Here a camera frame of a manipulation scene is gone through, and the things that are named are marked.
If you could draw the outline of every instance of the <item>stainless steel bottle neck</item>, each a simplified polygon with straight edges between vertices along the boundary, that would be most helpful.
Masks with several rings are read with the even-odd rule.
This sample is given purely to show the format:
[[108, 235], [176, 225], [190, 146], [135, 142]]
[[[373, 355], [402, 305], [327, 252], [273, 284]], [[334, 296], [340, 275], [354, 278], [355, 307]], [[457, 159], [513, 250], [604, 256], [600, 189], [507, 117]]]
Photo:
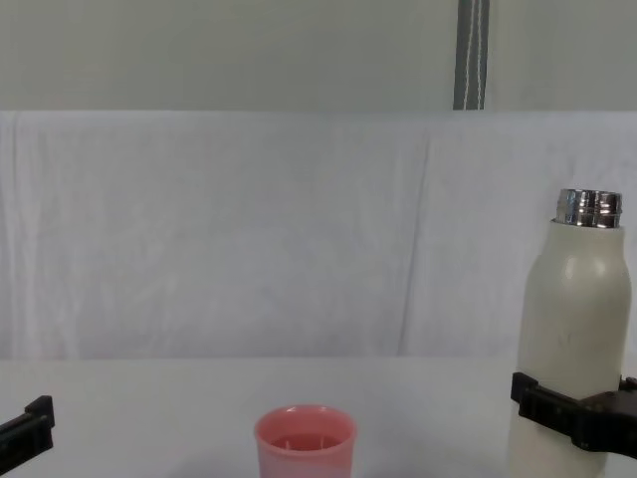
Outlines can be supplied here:
[[621, 194], [590, 189], [562, 189], [554, 222], [578, 227], [619, 227]]

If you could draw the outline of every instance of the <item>white fabric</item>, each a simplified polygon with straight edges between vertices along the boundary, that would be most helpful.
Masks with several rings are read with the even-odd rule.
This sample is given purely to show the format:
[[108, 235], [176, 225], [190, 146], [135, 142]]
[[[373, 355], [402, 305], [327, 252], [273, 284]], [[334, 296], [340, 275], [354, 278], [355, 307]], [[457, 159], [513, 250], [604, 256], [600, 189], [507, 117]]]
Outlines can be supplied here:
[[4, 122], [4, 356], [398, 352], [422, 120], [24, 113]]
[[637, 115], [4, 114], [0, 357], [513, 353], [568, 186], [637, 274]]
[[624, 193], [637, 277], [637, 115], [458, 117], [436, 129], [429, 151], [406, 353], [516, 350], [525, 281], [562, 187]]

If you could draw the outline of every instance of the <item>cup rim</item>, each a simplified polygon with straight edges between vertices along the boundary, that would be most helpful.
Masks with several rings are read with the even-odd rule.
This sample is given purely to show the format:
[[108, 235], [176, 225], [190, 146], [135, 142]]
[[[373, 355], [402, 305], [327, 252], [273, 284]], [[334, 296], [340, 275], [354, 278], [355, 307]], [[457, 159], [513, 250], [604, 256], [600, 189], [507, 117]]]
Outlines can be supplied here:
[[[263, 425], [263, 422], [266, 419], [270, 418], [272, 415], [284, 412], [284, 411], [289, 410], [291, 408], [324, 408], [325, 410], [328, 410], [329, 412], [336, 413], [337, 415], [340, 415], [345, 421], [347, 421], [349, 426], [351, 427], [351, 433], [349, 434], [349, 436], [347, 437], [346, 440], [342, 441], [341, 443], [338, 443], [335, 446], [331, 446], [330, 448], [324, 448], [323, 450], [310, 450], [310, 451], [287, 450], [285, 448], [280, 448], [278, 446], [275, 446], [272, 443], [268, 443], [266, 440], [264, 440], [260, 436], [259, 428], [261, 427], [261, 425]], [[354, 421], [354, 419], [348, 413], [345, 413], [344, 411], [339, 410], [338, 408], [334, 408], [333, 406], [327, 406], [327, 405], [321, 405], [321, 404], [312, 404], [312, 403], [301, 403], [301, 404], [296, 404], [296, 405], [280, 406], [278, 408], [275, 408], [274, 410], [270, 410], [265, 415], [263, 415], [261, 418], [259, 418], [259, 420], [257, 420], [257, 423], [255, 424], [255, 427], [254, 427], [254, 435], [255, 435], [255, 438], [257, 439], [257, 443], [259, 444], [260, 447], [270, 451], [271, 453], [275, 453], [275, 454], [278, 454], [278, 455], [297, 456], [297, 457], [323, 456], [323, 455], [331, 455], [333, 453], [337, 453], [341, 449], [344, 449], [344, 448], [347, 448], [348, 446], [350, 446], [351, 443], [356, 438], [357, 434], [358, 434], [358, 427], [356, 426], [356, 422]]]

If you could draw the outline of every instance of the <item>black clamp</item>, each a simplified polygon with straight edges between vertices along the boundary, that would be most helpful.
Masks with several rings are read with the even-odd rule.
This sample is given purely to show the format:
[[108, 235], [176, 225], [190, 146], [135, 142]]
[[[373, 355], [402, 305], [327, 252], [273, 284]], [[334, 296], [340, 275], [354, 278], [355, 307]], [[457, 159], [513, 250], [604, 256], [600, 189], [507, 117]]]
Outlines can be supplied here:
[[520, 404], [520, 416], [569, 436], [582, 450], [637, 458], [636, 392], [637, 379], [629, 377], [616, 391], [575, 400], [518, 371], [511, 399]]
[[0, 425], [0, 475], [53, 448], [56, 425], [53, 399], [45, 395], [28, 404], [24, 414]]

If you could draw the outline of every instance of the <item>white water bottle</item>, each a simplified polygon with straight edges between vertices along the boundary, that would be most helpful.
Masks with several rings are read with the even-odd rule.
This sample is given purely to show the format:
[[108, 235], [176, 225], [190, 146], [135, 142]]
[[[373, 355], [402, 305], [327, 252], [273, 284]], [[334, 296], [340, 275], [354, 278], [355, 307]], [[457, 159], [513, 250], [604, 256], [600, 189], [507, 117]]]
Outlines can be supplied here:
[[[518, 371], [582, 399], [619, 384], [631, 286], [619, 227], [621, 194], [562, 189], [525, 293]], [[518, 416], [509, 478], [598, 478], [606, 453]]]

